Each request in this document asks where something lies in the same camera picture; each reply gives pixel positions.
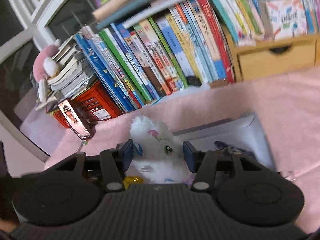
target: green book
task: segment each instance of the green book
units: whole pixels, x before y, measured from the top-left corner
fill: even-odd
[[[152,25],[153,29],[155,30],[156,34],[158,35],[162,45],[164,46],[164,49],[166,50],[166,52],[168,53],[171,61],[172,61],[172,64],[174,65],[175,69],[177,70],[178,72],[178,75],[180,77],[180,79],[182,80],[182,83],[184,85],[185,88],[188,87],[188,83],[187,83],[187,80],[182,72],[182,69],[179,65],[179,63],[177,62],[177,59],[176,57],[173,55],[173,53],[171,52],[170,48],[169,48],[169,45],[167,43],[167,41],[165,40],[164,36],[162,35],[158,25],[154,22],[154,20],[151,18],[151,17],[148,17],[148,20],[150,22],[150,24]]]
[[[115,58],[118,60],[120,65],[123,67],[124,71],[127,73],[127,75],[130,77],[132,82],[135,84],[137,89],[140,91],[141,94],[138,93],[138,91],[134,91],[134,92],[132,91],[132,92],[133,92],[133,94],[135,95],[135,97],[137,98],[138,101],[142,101],[143,102],[143,104],[141,104],[141,105],[144,105],[146,100],[147,101],[152,101],[152,98],[151,98],[149,92],[147,91],[147,89],[145,88],[145,86],[143,86],[143,85],[141,85],[139,83],[137,78],[134,76],[134,74],[130,70],[130,68],[128,66],[128,64],[130,64],[130,63],[125,58],[125,55],[121,51],[120,47],[119,46],[118,46],[118,48],[116,47],[116,45],[113,43],[113,41],[106,34],[105,30],[100,31],[99,35],[102,38],[102,40],[105,42],[105,44],[109,47],[109,49],[111,50],[111,52],[113,53]]]

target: wooden storage box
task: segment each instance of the wooden storage box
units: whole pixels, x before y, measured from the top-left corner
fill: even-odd
[[[320,65],[320,35],[257,42],[256,46],[235,46],[223,27],[230,48],[237,82],[252,80]]]

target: sticker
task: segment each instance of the sticker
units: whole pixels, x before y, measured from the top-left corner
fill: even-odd
[[[111,117],[111,115],[104,109],[100,109],[93,113],[99,120],[105,120]]]

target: plush bunny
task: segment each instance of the plush bunny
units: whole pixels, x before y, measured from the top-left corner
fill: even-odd
[[[127,175],[143,177],[149,183],[186,182],[191,173],[184,160],[182,142],[177,141],[164,122],[136,117],[130,129],[137,149]]]
[[[45,47],[37,56],[33,64],[33,76],[38,83],[38,94],[41,103],[47,101],[48,84],[47,79],[56,75],[59,67],[56,62],[51,60],[51,57],[59,52],[60,40],[56,40],[54,44]]]

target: pink bedsheet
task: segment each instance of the pink bedsheet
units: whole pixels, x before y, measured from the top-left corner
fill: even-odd
[[[131,120],[146,115],[166,122],[173,131],[238,118],[244,112],[259,117],[277,169],[291,171],[305,195],[305,207],[297,223],[306,232],[320,226],[320,68],[243,82],[175,98],[155,106],[100,122],[96,135],[84,146],[87,155],[116,147],[129,138]],[[50,167],[74,153],[80,140],[71,131],[60,141]]]

